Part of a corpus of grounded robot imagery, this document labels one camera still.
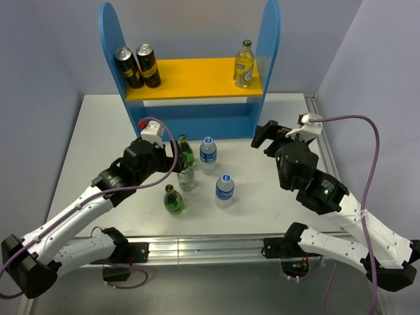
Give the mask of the green glass bottle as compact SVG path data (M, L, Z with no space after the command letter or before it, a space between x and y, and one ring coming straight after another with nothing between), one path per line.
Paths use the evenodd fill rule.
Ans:
M186 163L192 167L194 165L194 152L187 141L186 135L180 135L178 141L181 152L186 156Z
M172 215L180 214L184 208L182 196L171 184L165 186L165 196L163 202L166 210Z

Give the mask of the clear glass bottle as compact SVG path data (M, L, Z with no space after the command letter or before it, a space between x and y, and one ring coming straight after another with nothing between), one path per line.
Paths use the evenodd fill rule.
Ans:
M185 192L190 192L195 187L195 173L194 170L186 164L184 169L177 174L178 185L181 190Z
M234 83L238 87L248 87L253 76L255 55L251 50L251 40L244 40L242 48L236 53L234 62Z

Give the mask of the plastic water bottle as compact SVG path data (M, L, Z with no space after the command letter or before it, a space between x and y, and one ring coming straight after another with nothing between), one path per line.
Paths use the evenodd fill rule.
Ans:
M199 147L201 170L205 175L212 175L217 166L217 145L212 137L207 136Z
M235 183L229 174L218 178L215 186L215 202L221 209L230 207L234 196Z

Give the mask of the green glass bottle front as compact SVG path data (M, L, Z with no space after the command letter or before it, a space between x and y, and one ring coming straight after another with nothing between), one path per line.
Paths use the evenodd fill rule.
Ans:
M182 196L171 184L165 186L165 196L163 202L166 210L172 215L180 214L184 208Z

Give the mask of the plastic water bottle front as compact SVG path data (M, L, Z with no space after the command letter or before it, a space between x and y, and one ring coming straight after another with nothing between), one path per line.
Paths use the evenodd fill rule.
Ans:
M229 174L218 178L215 186L215 202L221 209L230 207L234 196L235 183Z

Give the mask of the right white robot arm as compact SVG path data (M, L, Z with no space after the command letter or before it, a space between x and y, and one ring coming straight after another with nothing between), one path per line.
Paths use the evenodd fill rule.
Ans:
M264 153L276 160L280 187L296 191L296 200L303 207L335 222L355 240L342 240L294 222L283 237L285 251L293 256L306 252L331 257L358 269L390 292L410 286L417 274L412 264L419 260L419 240L393 232L362 209L343 183L319 170L318 155L309 144L320 136L322 123L310 114L301 115L298 123L297 129L272 120L258 125L251 145L258 148L270 139L272 144Z

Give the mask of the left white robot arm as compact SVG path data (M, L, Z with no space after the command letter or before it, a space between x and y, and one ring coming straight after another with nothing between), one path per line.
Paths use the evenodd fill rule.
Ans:
M162 142L137 138L123 156L101 171L91 185L65 210L33 232L19 238L13 234L1 243L2 274L8 274L20 288L4 300L25 295L36 298L57 279L85 264L124 263L130 255L127 238L116 228L105 228L97 237L69 244L84 227L148 187L145 180L154 173L168 177L183 170L186 161L177 141L171 141L173 155L167 156Z

